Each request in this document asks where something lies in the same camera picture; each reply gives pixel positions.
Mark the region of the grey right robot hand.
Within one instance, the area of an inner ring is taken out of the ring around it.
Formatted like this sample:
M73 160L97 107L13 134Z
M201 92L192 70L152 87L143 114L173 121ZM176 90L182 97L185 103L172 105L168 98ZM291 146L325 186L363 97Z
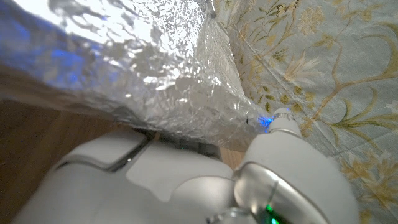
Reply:
M51 168L14 223L359 223L347 179L291 110L263 125L235 169L214 145L105 134Z

